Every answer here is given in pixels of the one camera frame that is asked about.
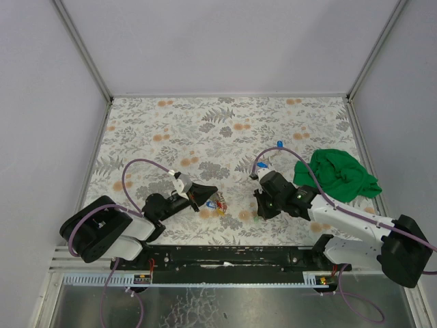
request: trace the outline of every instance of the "green object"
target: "green object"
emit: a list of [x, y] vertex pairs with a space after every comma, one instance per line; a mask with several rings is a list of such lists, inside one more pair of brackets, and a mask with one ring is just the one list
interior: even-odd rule
[[[377, 196], [382, 189], [378, 179], [349, 153], [337, 149], [319, 149], [313, 153], [309, 167], [313, 170], [323, 191], [340, 202], [350, 202], [357, 195]], [[314, 180], [302, 162], [294, 167], [294, 184], [315, 187]]]

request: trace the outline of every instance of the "gray wall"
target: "gray wall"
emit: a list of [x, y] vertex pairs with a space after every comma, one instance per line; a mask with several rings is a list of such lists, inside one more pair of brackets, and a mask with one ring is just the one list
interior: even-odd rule
[[65, 0], [115, 94], [346, 93], [397, 0]]
[[[354, 100], [391, 214], [437, 245], [437, 2], [412, 0]], [[437, 270], [434, 254], [427, 266]], [[437, 277], [423, 277], [437, 318]]]
[[0, 327], [26, 327], [104, 101], [49, 0], [0, 1]]

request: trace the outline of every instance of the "green towel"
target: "green towel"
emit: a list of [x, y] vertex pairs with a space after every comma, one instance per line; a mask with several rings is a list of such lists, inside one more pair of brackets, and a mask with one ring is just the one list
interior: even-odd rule
[[[357, 195], [375, 197], [382, 189], [378, 179], [352, 156], [343, 150], [319, 149], [313, 153], [309, 167], [313, 170], [323, 191], [340, 202], [350, 202]], [[294, 167], [293, 182], [315, 187], [308, 169], [302, 162]]]

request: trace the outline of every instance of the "floral tablecloth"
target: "floral tablecloth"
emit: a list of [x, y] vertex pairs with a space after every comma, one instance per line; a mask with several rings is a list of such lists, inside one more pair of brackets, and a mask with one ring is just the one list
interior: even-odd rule
[[[225, 216], [206, 206], [199, 213], [183, 210], [164, 222], [167, 229], [155, 243], [312, 245], [321, 233], [342, 234], [286, 214], [268, 221], [256, 215], [257, 183], [249, 170], [255, 156], [279, 140], [307, 161], [318, 148], [345, 150], [359, 159], [341, 98], [116, 98], [86, 204], [108, 195], [132, 208], [122, 189], [122, 170], [130, 160], [146, 158], [188, 174], [193, 182], [217, 186], [228, 206]], [[292, 155], [274, 151], [263, 162], [292, 180]], [[140, 208], [149, 194], [173, 190], [171, 177], [153, 165], [135, 163], [126, 177]], [[363, 197], [350, 204], [373, 212], [371, 200]]]

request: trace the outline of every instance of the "gray floor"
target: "gray floor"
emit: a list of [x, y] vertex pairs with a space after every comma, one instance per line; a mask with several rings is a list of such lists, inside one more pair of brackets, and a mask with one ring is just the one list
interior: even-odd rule
[[[386, 315], [384, 325], [360, 319], [341, 296], [308, 296], [307, 289], [149, 288], [141, 294], [145, 306], [142, 327], [415, 327], [404, 291], [383, 276], [345, 276], [344, 289], [366, 296]], [[102, 288], [64, 286], [52, 328], [100, 327]], [[378, 313], [360, 301], [351, 303], [366, 316]], [[104, 302], [110, 327], [136, 327], [139, 306], [122, 288], [110, 288]]]

